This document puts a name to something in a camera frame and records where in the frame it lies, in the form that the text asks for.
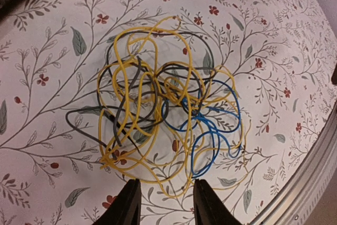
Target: floral pattern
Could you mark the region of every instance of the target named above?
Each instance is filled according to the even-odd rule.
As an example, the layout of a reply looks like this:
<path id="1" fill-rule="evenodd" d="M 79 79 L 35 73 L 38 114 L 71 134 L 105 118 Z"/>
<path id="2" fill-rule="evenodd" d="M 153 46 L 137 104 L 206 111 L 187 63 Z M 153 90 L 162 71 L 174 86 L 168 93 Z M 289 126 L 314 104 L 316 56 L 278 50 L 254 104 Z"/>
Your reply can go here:
<path id="1" fill-rule="evenodd" d="M 99 147 L 72 130 L 65 113 L 95 101 L 97 74 L 116 34 L 170 15 L 182 20 L 180 32 L 209 43 L 215 65 L 232 72 L 245 133 L 251 124 L 245 157 L 221 153 L 204 176 L 225 189 L 216 193 L 229 211 L 251 222 L 296 172 L 336 100 L 330 79 L 337 40 L 316 0 L 24 0 L 0 24 L 6 31 L 0 39 L 0 217 L 6 224 L 92 224 L 113 203 L 128 178 L 109 167 L 100 170 Z M 195 65 L 208 65 L 203 45 L 184 36 Z M 165 57 L 185 61 L 185 45 L 170 40 L 176 46 L 160 47 L 170 51 L 161 52 L 161 64 Z M 140 57 L 151 61 L 151 54 L 146 46 Z M 110 87 L 103 79 L 101 91 L 114 102 Z M 224 130 L 233 127 L 226 115 L 212 111 L 208 117 Z M 94 112 L 70 120 L 96 133 Z M 150 162 L 182 152 L 179 142 L 167 140 L 149 154 Z M 121 166 L 129 165 L 126 152 L 115 152 Z M 153 170 L 166 178 L 174 166 Z M 181 186 L 164 184 L 170 193 Z M 142 193 L 142 223 L 194 224 L 192 188 L 169 199 L 158 185 L 142 183 Z"/>

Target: yellow cable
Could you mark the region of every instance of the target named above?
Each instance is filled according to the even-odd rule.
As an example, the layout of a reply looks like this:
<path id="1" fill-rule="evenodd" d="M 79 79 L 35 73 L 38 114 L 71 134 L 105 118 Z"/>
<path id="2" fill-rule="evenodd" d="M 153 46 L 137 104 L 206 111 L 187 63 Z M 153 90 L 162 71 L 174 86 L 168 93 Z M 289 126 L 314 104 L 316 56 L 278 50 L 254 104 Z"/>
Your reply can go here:
<path id="1" fill-rule="evenodd" d="M 177 19 L 178 20 L 179 25 L 177 26 L 176 29 L 167 30 L 167 29 L 163 29 L 163 28 L 158 28 L 158 26 L 160 24 L 162 24 L 164 21 L 167 21 L 169 19 Z M 110 139 L 110 141 L 108 142 L 106 149 L 104 149 L 100 145 L 100 152 L 102 154 L 101 162 L 104 164 L 102 166 L 102 168 L 106 167 L 106 166 L 109 166 L 109 167 L 119 171 L 120 173 L 124 174 L 125 176 L 127 176 L 129 178 L 135 179 L 135 178 L 139 178 L 139 177 L 134 176 L 132 173 L 129 173 L 128 171 L 133 170 L 133 169 L 137 168 L 139 165 L 141 165 L 142 167 L 146 168 L 150 172 L 150 174 L 153 176 L 153 178 L 155 180 L 147 180 L 147 179 L 140 179 L 140 180 L 144 183 L 158 184 L 160 186 L 161 190 L 163 191 L 163 193 L 170 198 L 175 198 L 175 197 L 179 197 L 179 196 L 184 195 L 187 192 L 187 190 L 189 189 L 189 187 L 191 185 L 193 185 L 192 173 L 189 172 L 188 161 L 189 161 L 189 155 L 192 152 L 192 146 L 193 146 L 193 143 L 194 143 L 193 130 L 192 130 L 192 110 L 196 110 L 197 108 L 192 107 L 192 104 L 200 104 L 202 102 L 203 103 L 202 109 L 204 109 L 211 104 L 224 101 L 225 103 L 230 105 L 237 114 L 239 113 L 238 108 L 235 106 L 235 102 L 232 102 L 228 99 L 228 97 L 231 95 L 230 93 L 228 93 L 228 94 L 226 94 L 225 96 L 222 96 L 222 97 L 216 97 L 216 98 L 213 98 L 213 99 L 210 98 L 212 81 L 210 81 L 210 83 L 209 83 L 209 89 L 206 90 L 206 86 L 205 86 L 205 83 L 203 82 L 203 79 L 201 78 L 201 75 L 199 74 L 198 70 L 193 67 L 191 49 L 190 49 L 187 41 L 184 39 L 184 37 L 177 32 L 177 30 L 180 28 L 180 26 L 181 26 L 181 20 L 177 16 L 171 16 L 171 17 L 167 17 L 167 18 L 162 19 L 161 21 L 159 21 L 153 27 L 147 27 L 147 26 L 146 27 L 134 27 L 134 28 L 129 28 L 129 29 L 121 32 L 119 35 L 116 36 L 115 41 L 114 41 L 114 51 L 115 51 L 115 55 L 116 55 L 116 58 L 117 58 L 117 63 L 113 63 L 113 64 L 109 64 L 109 65 L 105 66 L 99 72 L 98 78 L 97 78 L 97 92 L 98 92 L 98 95 L 99 95 L 99 100 L 100 100 L 101 104 L 104 106 L 104 109 L 101 110 L 100 118 L 99 118 L 99 121 L 98 121 L 98 139 L 102 140 L 102 119 L 103 119 L 104 112 L 107 112 L 107 113 L 114 116 L 114 113 L 108 108 L 104 99 L 101 96 L 99 80 L 100 80 L 100 77 L 102 76 L 102 73 L 106 69 L 110 69 L 110 68 L 113 67 L 113 68 L 115 68 L 115 70 L 113 71 L 113 75 L 112 75 L 112 87 L 113 87 L 114 93 L 115 93 L 117 99 L 120 102 L 123 100 L 123 98 L 125 98 L 125 102 L 124 102 L 124 105 L 123 105 L 125 117 L 124 117 L 123 122 L 121 123 L 121 126 L 120 126 L 120 128 L 117 132 L 117 136 L 119 137 L 123 130 L 126 132 L 126 134 L 123 137 L 120 138 L 120 141 L 123 144 L 125 142 L 125 140 L 131 136 L 131 133 L 134 130 L 137 130 L 141 134 L 146 136 L 146 140 L 138 146 L 138 149 L 141 150 L 142 148 L 145 148 L 148 145 L 148 148 L 147 148 L 147 150 L 144 154 L 140 151 L 141 158 L 139 158 L 139 159 L 134 157 L 134 156 L 137 156 L 138 153 L 135 153 L 136 148 L 133 148 L 132 150 L 129 150 L 126 153 L 123 153 L 123 155 L 118 156 L 117 160 L 114 160 L 114 159 L 111 158 L 111 154 L 114 153 L 120 147 L 115 146 L 114 148 L 112 148 L 112 144 L 115 141 L 115 137 L 112 137 Z M 118 52 L 118 49 L 117 49 L 117 43 L 118 43 L 118 40 L 124 34 L 126 34 L 128 32 L 132 32 L 132 31 L 146 31 L 147 35 L 142 36 L 142 37 L 138 37 L 138 38 L 133 38 L 133 34 L 132 34 L 128 37 L 128 39 L 127 39 L 127 51 L 128 51 L 128 54 L 129 54 L 130 58 L 127 59 L 126 61 L 122 62 L 122 59 L 121 59 L 121 57 L 119 55 L 119 52 Z M 185 48 L 187 49 L 187 56 L 189 58 L 189 62 L 188 63 L 180 62 L 180 61 L 168 62 L 168 63 L 179 64 L 179 65 L 183 65 L 183 66 L 187 67 L 187 76 L 186 76 L 185 83 L 183 83 L 177 77 L 174 77 L 174 76 L 168 76 L 164 79 L 159 76 L 159 73 L 162 71 L 162 69 L 165 67 L 165 65 L 158 67 L 158 47 L 157 47 L 156 42 L 150 37 L 152 33 L 172 34 L 172 35 L 178 37 L 183 42 L 183 44 L 185 45 Z M 130 47 L 132 45 L 134 45 L 135 43 L 138 43 L 138 42 L 142 42 L 140 47 L 136 50 L 136 52 L 132 52 L 130 50 Z M 144 72 L 141 75 L 141 78 L 140 78 L 140 81 L 139 81 L 139 86 L 138 86 L 138 96 L 134 100 L 133 98 L 130 97 L 128 76 L 127 76 L 126 70 L 128 68 L 133 68 L 134 66 L 139 65 L 138 59 L 136 58 L 136 55 L 139 54 L 140 51 L 144 48 L 146 42 L 152 43 L 152 45 L 155 49 L 154 67 L 151 68 L 146 62 L 140 60 L 141 61 L 141 67 L 147 68 L 148 71 Z M 238 95 L 236 87 L 235 87 L 235 79 L 234 79 L 233 75 L 231 74 L 231 72 L 225 66 L 217 66 L 217 67 L 215 67 L 214 71 L 217 72 L 217 73 L 221 73 L 221 74 L 226 75 L 232 82 L 232 90 L 235 92 L 236 95 Z M 123 74 L 123 77 L 124 77 L 124 88 L 122 88 L 117 82 L 117 75 L 120 72 Z M 203 94 L 205 94 L 205 97 L 199 98 L 199 97 L 196 97 L 196 96 L 192 96 L 188 93 L 187 89 L 188 89 L 188 86 L 189 86 L 189 82 L 190 82 L 192 73 L 193 73 L 194 76 L 196 76 L 200 80 L 201 91 L 202 91 Z M 139 126 L 138 123 L 137 123 L 139 118 L 140 118 L 140 110 L 141 110 L 142 103 L 147 103 L 147 102 L 155 103 L 155 98 L 156 98 L 154 94 L 152 94 L 148 98 L 145 98 L 145 99 L 142 98 L 143 81 L 144 81 L 146 76 L 151 77 L 151 79 L 155 82 L 155 85 L 157 87 L 160 87 L 158 79 L 160 79 L 161 82 L 163 82 L 165 92 L 161 92 L 161 91 L 158 91 L 158 92 L 162 97 L 168 99 L 172 104 L 181 105 L 182 100 L 184 98 L 186 98 L 186 101 L 187 101 L 188 117 L 187 117 L 185 137 L 182 138 L 180 136 L 180 134 L 177 133 L 174 129 L 171 129 L 170 127 L 167 127 L 167 129 L 170 131 L 170 133 L 174 137 L 174 142 L 176 142 L 176 147 L 177 147 L 177 149 L 175 151 L 175 154 L 173 156 L 173 159 L 170 162 L 158 164 L 158 163 L 152 162 L 149 159 L 147 159 L 147 156 L 152 151 L 153 146 L 157 142 L 156 139 L 157 139 L 160 127 L 159 127 L 159 125 L 156 125 L 154 128 L 152 128 L 151 132 L 148 133 L 148 132 L 144 131 L 142 129 L 142 127 Z M 151 84 L 150 87 L 151 87 L 151 91 L 154 91 L 153 84 Z M 162 119 L 161 107 L 162 107 L 162 104 L 163 104 L 163 99 L 162 99 L 161 96 L 157 96 L 157 102 L 158 103 L 156 105 L 154 105 L 155 106 L 154 122 L 160 122 L 161 119 Z M 134 115 L 131 113 L 131 109 L 130 109 L 131 102 L 136 103 L 136 105 L 137 105 L 136 113 Z M 127 130 L 125 128 L 125 126 L 129 121 L 132 124 L 131 124 L 129 130 Z M 203 133 L 204 131 L 203 131 L 201 123 L 199 121 L 197 121 L 196 123 L 198 124 L 199 130 L 201 131 L 201 133 Z M 231 147 L 232 149 L 238 149 L 241 146 L 242 141 L 244 139 L 244 151 L 243 151 L 243 154 L 242 154 L 241 157 L 243 158 L 243 167 L 246 170 L 245 176 L 243 176 L 240 181 L 238 181 L 236 184 L 234 184 L 233 186 L 231 186 L 229 188 L 225 188 L 225 189 L 214 188 L 215 190 L 227 190 L 227 189 L 236 187 L 243 180 L 245 180 L 245 178 L 248 176 L 249 171 L 246 168 L 245 150 L 246 150 L 246 139 L 247 139 L 247 135 L 248 135 L 248 132 L 249 132 L 250 128 L 251 128 L 251 123 L 250 123 L 250 126 L 249 126 L 246 134 L 244 134 L 244 126 L 243 126 L 243 122 L 242 122 L 242 119 L 241 119 L 241 121 L 240 121 L 240 140 L 236 145 Z M 195 167 L 198 158 L 202 154 L 204 154 L 207 151 L 218 150 L 218 148 L 203 148 L 204 142 L 205 142 L 205 139 L 204 139 L 204 136 L 203 136 L 201 144 L 199 145 L 198 148 L 196 148 L 194 150 L 195 157 L 194 157 L 193 167 Z M 220 150 L 221 151 L 227 151 L 228 149 L 220 148 Z M 179 155 L 184 155 L 183 163 L 181 163 L 181 165 L 178 168 L 175 167 L 174 168 L 175 171 L 173 173 L 171 173 L 170 175 L 168 175 L 167 178 L 165 178 L 165 179 L 159 179 L 159 177 L 156 175 L 156 173 L 153 171 L 153 169 L 149 166 L 149 165 L 155 166 L 156 168 L 163 168 L 163 167 L 170 166 L 170 168 L 172 168 L 174 162 L 176 161 L 176 159 Z M 133 164 L 130 165 L 129 167 L 119 167 L 117 165 L 119 164 L 119 162 L 121 160 L 131 161 L 131 162 L 133 162 Z M 185 175 L 186 175 L 186 183 L 183 187 L 183 190 L 181 192 L 180 192 L 180 190 L 178 190 L 178 192 L 180 192 L 179 194 L 170 195 L 164 189 L 163 183 L 168 182 L 169 180 L 172 180 L 173 178 L 175 178 L 184 168 L 185 168 Z"/>

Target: silver table edge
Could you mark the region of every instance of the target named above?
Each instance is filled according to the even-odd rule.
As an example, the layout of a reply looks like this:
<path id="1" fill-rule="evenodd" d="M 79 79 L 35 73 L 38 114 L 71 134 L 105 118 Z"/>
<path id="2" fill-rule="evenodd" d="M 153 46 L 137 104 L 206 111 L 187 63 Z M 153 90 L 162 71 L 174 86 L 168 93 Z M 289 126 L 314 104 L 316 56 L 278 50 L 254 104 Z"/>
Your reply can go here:
<path id="1" fill-rule="evenodd" d="M 308 194 L 312 193 L 318 181 L 324 181 L 324 168 L 335 161 L 337 148 L 337 103 L 304 161 L 279 194 L 249 224 L 288 225 L 298 219 L 296 213 L 303 207 Z"/>

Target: tangled wire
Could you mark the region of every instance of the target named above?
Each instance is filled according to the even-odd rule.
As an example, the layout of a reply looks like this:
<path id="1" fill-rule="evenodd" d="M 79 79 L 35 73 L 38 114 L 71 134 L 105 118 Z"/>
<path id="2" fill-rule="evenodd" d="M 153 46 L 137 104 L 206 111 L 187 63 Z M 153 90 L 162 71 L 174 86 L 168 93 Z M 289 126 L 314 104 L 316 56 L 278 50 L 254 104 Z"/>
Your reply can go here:
<path id="1" fill-rule="evenodd" d="M 174 19 L 179 22 L 176 29 L 167 30 L 159 28 L 159 25 L 168 19 Z M 234 182 L 235 184 L 233 183 L 225 189 L 240 184 L 248 175 L 244 159 L 246 143 L 243 146 L 242 141 L 243 139 L 246 140 L 250 127 L 246 134 L 244 134 L 234 77 L 226 67 L 214 67 L 212 50 L 202 37 L 190 32 L 178 32 L 180 26 L 181 20 L 177 16 L 171 16 L 162 19 L 153 27 L 130 28 L 117 35 L 107 50 L 106 65 L 98 74 L 96 92 L 98 106 L 86 106 L 82 109 L 71 110 L 66 113 L 66 121 L 73 129 L 100 145 L 102 154 L 100 163 L 102 163 L 103 168 L 111 167 L 127 177 L 133 179 L 140 178 L 145 183 L 159 184 L 163 193 L 170 198 L 184 195 L 190 185 L 193 185 L 193 179 L 207 173 L 220 151 L 226 151 L 228 156 L 233 159 L 238 158 L 241 153 L 246 170 L 246 175 L 240 181 Z M 194 36 L 205 44 L 209 53 L 209 58 L 206 59 L 208 66 L 193 66 L 192 52 L 183 35 Z M 117 43 L 126 36 L 128 36 L 128 56 L 121 58 Z M 168 61 L 159 66 L 158 46 L 153 38 L 157 36 L 176 36 L 179 41 L 184 43 L 187 49 L 188 63 Z M 154 66 L 150 66 L 139 56 L 147 42 L 152 43 L 154 47 Z M 136 45 L 136 43 L 141 44 L 133 52 L 131 46 Z M 110 63 L 112 48 L 117 60 Z M 200 71 L 207 74 L 207 77 L 202 77 Z M 122 74 L 124 80 L 118 81 L 118 74 Z M 106 75 L 109 75 L 109 83 L 112 84 L 114 94 L 120 102 L 119 106 L 109 105 L 103 99 L 101 82 Z M 219 75 L 225 75 L 225 78 L 219 78 Z M 227 79 L 231 85 L 221 81 L 224 79 Z M 214 96 L 215 92 L 212 92 L 212 88 L 215 84 L 224 87 L 227 93 L 220 97 Z M 133 96 L 132 91 L 135 91 L 137 96 Z M 227 105 L 230 109 L 225 110 L 221 107 L 212 106 L 220 102 Z M 141 112 L 143 111 L 143 104 L 152 105 L 145 115 Z M 184 122 L 179 126 L 168 120 L 168 116 L 172 114 L 173 109 L 184 112 Z M 98 119 L 98 137 L 82 131 L 69 120 L 70 114 L 88 111 L 95 111 L 100 115 Z M 209 112 L 222 113 L 232 118 L 236 122 L 236 126 L 229 130 L 218 129 L 216 124 L 207 117 Z M 112 124 L 112 137 L 108 143 L 102 141 L 103 119 L 108 119 L 111 122 L 110 125 Z M 149 158 L 149 154 L 155 145 L 157 147 L 162 145 L 163 138 L 158 137 L 162 128 L 169 131 L 168 135 L 172 141 L 172 150 L 175 153 L 171 161 L 159 164 L 155 161 L 158 153 L 155 154 L 153 159 Z M 200 132 L 198 136 L 193 134 L 197 130 Z M 136 140 L 131 137 L 131 134 L 135 131 L 137 134 L 134 134 L 133 137 L 137 136 Z M 240 133 L 240 140 L 238 143 L 230 145 L 224 135 L 236 131 Z M 206 140 L 206 136 L 209 136 L 210 142 Z M 130 141 L 133 148 L 130 149 L 127 141 Z M 222 143 L 226 144 L 225 148 L 221 147 Z M 121 153 L 118 150 L 120 147 L 125 149 Z M 199 159 L 201 161 L 198 161 L 198 158 L 201 158 L 202 154 L 205 155 L 205 152 L 211 152 L 211 158 Z M 177 162 L 178 156 L 184 156 L 183 161 Z M 129 161 L 131 165 L 126 167 L 126 161 Z M 154 180 L 145 179 L 146 173 L 143 173 L 142 177 L 140 177 L 136 176 L 136 173 L 130 172 L 140 166 L 146 168 Z M 169 174 L 165 175 L 164 179 L 160 179 L 154 170 L 158 168 L 164 170 L 166 167 L 170 168 Z M 178 191 L 180 193 L 173 192 L 173 194 L 169 194 L 169 190 L 165 190 L 163 184 L 175 178 L 183 169 L 185 169 L 186 182 L 181 187 L 181 190 Z"/>

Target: dark object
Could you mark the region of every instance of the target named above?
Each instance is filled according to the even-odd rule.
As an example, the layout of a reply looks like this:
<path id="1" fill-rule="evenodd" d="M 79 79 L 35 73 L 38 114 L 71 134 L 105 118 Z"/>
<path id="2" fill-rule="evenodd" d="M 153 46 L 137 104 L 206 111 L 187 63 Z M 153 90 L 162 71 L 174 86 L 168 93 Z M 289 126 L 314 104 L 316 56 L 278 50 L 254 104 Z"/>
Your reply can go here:
<path id="1" fill-rule="evenodd" d="M 204 179 L 195 180 L 193 202 L 195 225 L 241 225 Z"/>
<path id="2" fill-rule="evenodd" d="M 105 213 L 93 225 L 139 225 L 141 222 L 141 183 L 130 179 Z"/>
<path id="3" fill-rule="evenodd" d="M 331 82 L 333 85 L 337 85 L 337 65 L 335 67 L 335 70 L 333 71 Z"/>
<path id="4" fill-rule="evenodd" d="M 129 180 L 93 225 L 140 225 L 141 199 L 139 179 Z M 204 179 L 195 180 L 193 202 L 196 225 L 241 225 Z"/>

